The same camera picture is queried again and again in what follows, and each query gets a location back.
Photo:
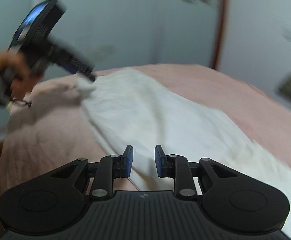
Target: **handheld device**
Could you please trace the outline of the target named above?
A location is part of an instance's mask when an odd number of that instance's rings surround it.
[[[9,48],[20,46],[19,50],[25,55],[32,75],[44,73],[50,63],[56,63],[72,74],[80,72],[95,81],[92,73],[94,66],[91,63],[48,39],[64,12],[65,9],[58,0],[39,3],[21,23]],[[6,68],[0,74],[0,105],[6,105],[11,100],[10,85],[15,78],[18,77],[12,68]]]
[[[127,146],[123,155],[98,163],[79,158],[8,190],[0,198],[7,230],[0,239],[289,239],[281,231],[289,201],[278,189],[209,158],[165,155],[158,145],[158,176],[173,178],[174,190],[113,192],[113,180],[129,177],[132,160]]]

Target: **white fabric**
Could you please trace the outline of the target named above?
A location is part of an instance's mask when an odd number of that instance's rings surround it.
[[[291,204],[290,169],[254,145],[222,111],[174,94],[132,68],[98,77],[94,84],[79,79],[77,85],[83,113],[106,152],[121,155],[133,146],[130,181],[138,189],[173,188],[172,179],[157,177],[154,148],[159,144],[166,154],[192,162],[209,157],[275,186]],[[284,232],[291,237],[291,212]]]

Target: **human hand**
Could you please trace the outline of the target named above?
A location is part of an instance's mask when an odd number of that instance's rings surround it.
[[[0,53],[0,72],[7,68],[14,68],[15,72],[22,78],[22,80],[13,80],[10,90],[11,97],[22,99],[27,92],[31,92],[38,81],[43,78],[43,75],[30,77],[30,69],[26,64],[25,57],[21,52],[16,54],[9,52]]]

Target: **pink fabric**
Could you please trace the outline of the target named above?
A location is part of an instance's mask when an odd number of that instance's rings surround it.
[[[199,65],[135,69],[191,101],[221,109],[251,140],[291,167],[291,112],[262,91]],[[76,158],[96,162],[106,154],[80,114],[76,77],[37,85],[30,95],[33,107],[13,110],[0,160],[0,193]],[[135,190],[128,180],[117,183],[116,188]]]

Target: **pink bedsheet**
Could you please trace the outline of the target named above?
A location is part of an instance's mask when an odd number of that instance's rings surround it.
[[[221,109],[251,140],[291,167],[291,112],[263,92],[199,65],[135,68],[174,93]],[[29,96],[33,107],[13,109],[0,159],[0,194],[76,158],[97,162],[106,155],[79,111],[76,77],[37,85]],[[124,179],[116,179],[115,189],[136,190]]]

